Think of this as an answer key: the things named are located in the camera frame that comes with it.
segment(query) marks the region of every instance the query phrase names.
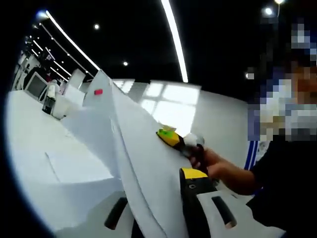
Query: window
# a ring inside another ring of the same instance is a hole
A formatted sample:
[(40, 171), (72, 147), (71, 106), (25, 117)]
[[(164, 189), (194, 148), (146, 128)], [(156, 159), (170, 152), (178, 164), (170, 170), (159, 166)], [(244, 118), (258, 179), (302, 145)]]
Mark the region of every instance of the window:
[(200, 87), (166, 82), (151, 82), (141, 106), (156, 121), (176, 128), (180, 136), (191, 131)]
[(113, 79), (113, 82), (115, 83), (115, 85), (117, 85), (118, 88), (120, 88), (124, 93), (129, 93), (133, 83), (134, 83), (134, 79)]

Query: white desk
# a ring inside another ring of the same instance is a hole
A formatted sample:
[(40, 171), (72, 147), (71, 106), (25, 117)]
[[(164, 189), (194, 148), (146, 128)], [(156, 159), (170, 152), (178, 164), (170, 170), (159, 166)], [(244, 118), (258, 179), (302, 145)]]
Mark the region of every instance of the white desk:
[(17, 179), (53, 231), (79, 224), (104, 198), (122, 190), (104, 164), (23, 91), (10, 92), (6, 113)]

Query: black ceiling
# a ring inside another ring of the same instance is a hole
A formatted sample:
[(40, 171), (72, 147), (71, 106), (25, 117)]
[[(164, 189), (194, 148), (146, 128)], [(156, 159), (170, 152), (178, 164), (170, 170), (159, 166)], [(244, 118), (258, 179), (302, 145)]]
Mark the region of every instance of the black ceiling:
[[(256, 80), (247, 80), (248, 67), (257, 66), (272, 36), (272, 21), (263, 7), (273, 0), (170, 0), (187, 67), (189, 83), (203, 90), (250, 99)], [(286, 0), (279, 20), (296, 15), (315, 17), (316, 3)], [(47, 9), (74, 42), (111, 78), (182, 81), (169, 25), (160, 0), (64, 1)], [(53, 37), (92, 75), (97, 70), (77, 52), (50, 20), (42, 21)], [(51, 49), (57, 62), (72, 73), (78, 66), (41, 28), (30, 34)]]

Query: black sleeve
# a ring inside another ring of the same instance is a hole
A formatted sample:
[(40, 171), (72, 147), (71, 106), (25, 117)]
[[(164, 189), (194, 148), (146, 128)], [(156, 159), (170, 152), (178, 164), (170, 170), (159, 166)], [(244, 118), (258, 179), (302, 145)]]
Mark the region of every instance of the black sleeve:
[(261, 185), (265, 185), (270, 175), (270, 170), (274, 163), (274, 159), (276, 157), (278, 143), (275, 141), (271, 141), (266, 153), (263, 157), (251, 168), (251, 172), (254, 174), (254, 177), (258, 183)]

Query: blue stripe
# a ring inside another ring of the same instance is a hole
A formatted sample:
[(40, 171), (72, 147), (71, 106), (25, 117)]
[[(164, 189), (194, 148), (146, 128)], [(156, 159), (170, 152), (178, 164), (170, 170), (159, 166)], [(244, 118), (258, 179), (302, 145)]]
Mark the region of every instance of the blue stripe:
[(249, 167), (250, 167), (251, 155), (252, 155), (252, 151), (253, 151), (253, 145), (254, 145), (254, 141), (250, 141), (248, 156), (247, 156), (246, 164), (244, 166), (245, 170), (248, 170)]
[(256, 141), (254, 144), (254, 150), (253, 150), (253, 156), (252, 156), (252, 161), (250, 164), (250, 169), (254, 166), (254, 164), (256, 163), (256, 156), (257, 156), (257, 150), (258, 150), (258, 144), (259, 142)]

